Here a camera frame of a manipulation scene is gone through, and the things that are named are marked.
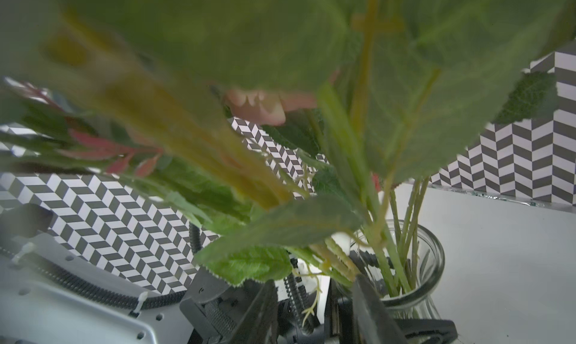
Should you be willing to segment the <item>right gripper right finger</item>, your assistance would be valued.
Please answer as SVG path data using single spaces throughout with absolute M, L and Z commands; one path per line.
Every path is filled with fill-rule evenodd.
M 366 276 L 356 276 L 352 296 L 354 316 L 364 343 L 407 344 L 406 337 Z

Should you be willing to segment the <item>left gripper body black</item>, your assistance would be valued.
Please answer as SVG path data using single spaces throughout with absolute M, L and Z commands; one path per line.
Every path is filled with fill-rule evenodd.
M 201 268 L 180 302 L 179 308 L 192 324 L 190 343 L 225 343 L 234 324 L 224 303 L 225 293 L 232 286 Z M 324 328 L 312 314 L 307 319 L 303 309 L 312 303 L 302 280 L 290 274 L 277 288 L 277 343 L 323 343 Z

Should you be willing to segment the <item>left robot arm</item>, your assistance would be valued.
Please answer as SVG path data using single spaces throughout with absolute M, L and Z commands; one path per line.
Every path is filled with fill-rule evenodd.
M 33 204 L 1 215 L 4 343 L 229 343 L 260 290 L 202 269 L 156 295 L 73 256 L 49 235 L 54 219 Z

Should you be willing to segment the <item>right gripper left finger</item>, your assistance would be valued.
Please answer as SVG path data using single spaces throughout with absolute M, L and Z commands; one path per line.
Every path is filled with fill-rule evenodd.
M 278 289 L 273 280 L 231 287 L 224 303 L 234 328 L 225 343 L 278 342 Z

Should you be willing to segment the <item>clear glass vase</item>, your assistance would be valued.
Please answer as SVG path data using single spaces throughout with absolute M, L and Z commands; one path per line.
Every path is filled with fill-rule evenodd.
M 388 241 L 378 254 L 363 231 L 338 234 L 327 247 L 352 274 L 363 274 L 396 319 L 439 319 L 432 293 L 445 269 L 445 252 L 429 229 L 412 229 L 403 220 L 388 220 Z

